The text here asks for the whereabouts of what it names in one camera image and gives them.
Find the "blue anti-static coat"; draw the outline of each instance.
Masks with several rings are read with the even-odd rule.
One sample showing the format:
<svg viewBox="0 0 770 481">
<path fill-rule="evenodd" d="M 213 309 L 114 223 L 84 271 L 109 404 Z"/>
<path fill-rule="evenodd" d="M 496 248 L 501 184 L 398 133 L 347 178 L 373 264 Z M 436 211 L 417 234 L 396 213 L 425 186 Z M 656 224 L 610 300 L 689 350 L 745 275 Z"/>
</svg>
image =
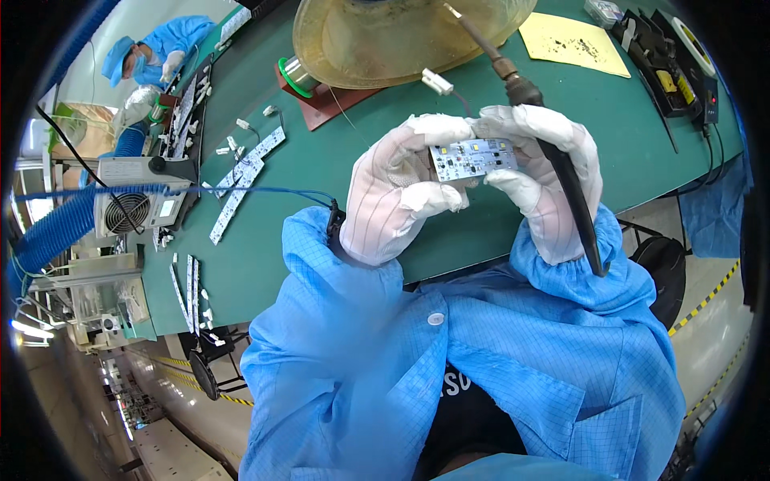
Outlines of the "blue anti-static coat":
<svg viewBox="0 0 770 481">
<path fill-rule="evenodd" d="M 527 454 L 658 478 L 685 401 L 652 279 L 606 207 L 603 279 L 585 258 L 546 264 L 525 220 L 509 265 L 415 293 L 396 260 L 335 257 L 328 218 L 313 207 L 283 224 L 290 274 L 241 359 L 255 405 L 241 479 L 410 479 L 446 361 L 511 416 Z"/>
<path fill-rule="evenodd" d="M 169 53 L 175 50 L 185 52 L 184 60 L 182 60 L 177 70 L 174 71 L 174 74 L 176 74 L 191 56 L 197 60 L 195 58 L 195 45 L 200 45 L 214 27 L 216 27 L 216 24 L 205 15 L 177 17 L 160 25 L 143 38 L 142 42 L 146 43 L 158 55 L 161 63 L 165 62 Z M 157 85 L 164 89 L 168 84 L 160 81 L 162 75 L 163 69 L 161 65 L 147 65 L 144 68 L 144 72 L 134 77 L 134 79 L 140 85 Z"/>
</svg>

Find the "coat button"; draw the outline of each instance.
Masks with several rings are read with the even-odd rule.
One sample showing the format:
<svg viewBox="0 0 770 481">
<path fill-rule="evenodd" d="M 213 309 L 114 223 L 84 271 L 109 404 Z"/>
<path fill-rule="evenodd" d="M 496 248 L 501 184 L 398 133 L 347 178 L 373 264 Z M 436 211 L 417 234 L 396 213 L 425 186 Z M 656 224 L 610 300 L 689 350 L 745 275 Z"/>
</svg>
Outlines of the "coat button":
<svg viewBox="0 0 770 481">
<path fill-rule="evenodd" d="M 434 312 L 428 316 L 428 324 L 431 326 L 440 326 L 444 323 L 444 314 L 441 312 Z"/>
</svg>

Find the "blue flexible duct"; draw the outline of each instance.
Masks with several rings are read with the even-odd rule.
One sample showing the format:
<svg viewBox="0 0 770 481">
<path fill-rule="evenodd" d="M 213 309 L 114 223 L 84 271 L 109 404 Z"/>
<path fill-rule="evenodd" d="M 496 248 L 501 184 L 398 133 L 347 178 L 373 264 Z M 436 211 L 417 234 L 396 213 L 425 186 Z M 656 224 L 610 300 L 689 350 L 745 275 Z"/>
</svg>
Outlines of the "blue flexible duct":
<svg viewBox="0 0 770 481">
<path fill-rule="evenodd" d="M 139 157 L 142 147 L 149 132 L 149 125 L 145 121 L 131 125 L 118 137 L 118 145 L 115 146 L 115 157 Z"/>
<path fill-rule="evenodd" d="M 118 138 L 115 157 L 138 157 L 149 127 L 146 122 L 131 125 Z M 12 261 L 5 274 L 12 299 L 26 294 L 32 277 L 51 259 L 78 242 L 94 228 L 94 183 L 84 189 L 89 194 L 75 195 L 35 222 L 13 248 Z"/>
<path fill-rule="evenodd" d="M 88 17 L 88 21 L 86 21 L 86 24 L 83 25 L 80 32 L 78 32 L 70 42 L 64 57 L 56 66 L 56 70 L 51 76 L 49 83 L 45 86 L 45 90 L 43 90 L 44 93 L 51 90 L 51 87 L 64 79 L 64 75 L 66 75 L 69 66 L 75 61 L 75 58 L 94 35 L 96 29 L 99 28 L 102 22 L 104 22 L 104 19 L 107 18 L 107 15 L 109 15 L 112 9 L 115 8 L 115 5 L 118 5 L 118 2 L 120 2 L 120 0 L 102 0 L 99 5 L 94 7 L 92 14 Z"/>
</svg>

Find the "white glove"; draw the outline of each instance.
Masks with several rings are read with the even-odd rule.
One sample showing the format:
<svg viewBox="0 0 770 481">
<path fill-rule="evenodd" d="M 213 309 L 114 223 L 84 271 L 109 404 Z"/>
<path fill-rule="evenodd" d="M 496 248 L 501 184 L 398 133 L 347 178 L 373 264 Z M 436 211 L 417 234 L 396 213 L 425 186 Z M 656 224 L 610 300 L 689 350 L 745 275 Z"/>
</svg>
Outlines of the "white glove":
<svg viewBox="0 0 770 481">
<path fill-rule="evenodd" d="M 185 52 L 182 52 L 181 50 L 170 52 L 166 57 L 166 61 L 163 63 L 163 75 L 160 78 L 160 81 L 171 82 L 171 79 L 174 77 L 174 71 L 179 67 L 179 64 L 182 63 L 184 58 Z"/>
<path fill-rule="evenodd" d="M 518 206 L 529 222 L 532 240 L 543 260 L 555 266 L 582 256 L 583 245 L 572 211 L 551 162 L 535 138 L 570 155 L 594 220 L 603 182 L 596 144 L 586 128 L 558 112 L 532 105 L 485 107 L 480 119 L 468 122 L 479 139 L 503 137 L 513 142 L 520 171 L 496 170 L 487 174 L 484 183 L 505 192 Z"/>
<path fill-rule="evenodd" d="M 428 217 L 468 207 L 465 187 L 477 181 L 430 182 L 437 177 L 427 146 L 473 138 L 465 119 L 426 114 L 412 115 L 374 144 L 353 166 L 340 229 L 345 251 L 379 266 L 401 254 Z"/>
</svg>

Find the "yellow paper sheet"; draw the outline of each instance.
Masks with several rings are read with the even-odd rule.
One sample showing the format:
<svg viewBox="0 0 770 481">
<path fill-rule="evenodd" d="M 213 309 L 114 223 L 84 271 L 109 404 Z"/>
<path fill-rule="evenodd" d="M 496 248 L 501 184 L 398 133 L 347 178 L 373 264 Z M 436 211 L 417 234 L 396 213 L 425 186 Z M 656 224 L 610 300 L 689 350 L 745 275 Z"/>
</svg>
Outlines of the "yellow paper sheet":
<svg viewBox="0 0 770 481">
<path fill-rule="evenodd" d="M 571 18 L 532 13 L 519 27 L 531 58 L 571 63 L 630 78 L 618 50 L 602 27 Z"/>
</svg>

